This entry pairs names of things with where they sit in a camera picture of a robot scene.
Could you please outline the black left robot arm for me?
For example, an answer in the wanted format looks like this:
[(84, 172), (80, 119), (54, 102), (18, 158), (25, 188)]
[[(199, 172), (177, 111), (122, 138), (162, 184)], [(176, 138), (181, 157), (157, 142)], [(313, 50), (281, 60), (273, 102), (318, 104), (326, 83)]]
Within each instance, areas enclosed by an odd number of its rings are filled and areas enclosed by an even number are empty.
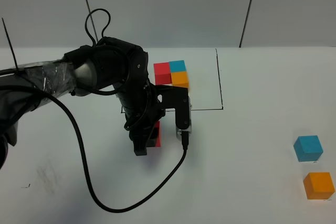
[(25, 113), (65, 94), (91, 93), (118, 97), (134, 152), (146, 155), (154, 126), (164, 115), (155, 107), (158, 99), (148, 77), (148, 54), (140, 46), (103, 37), (59, 60), (1, 71), (1, 162), (16, 145), (17, 123)]

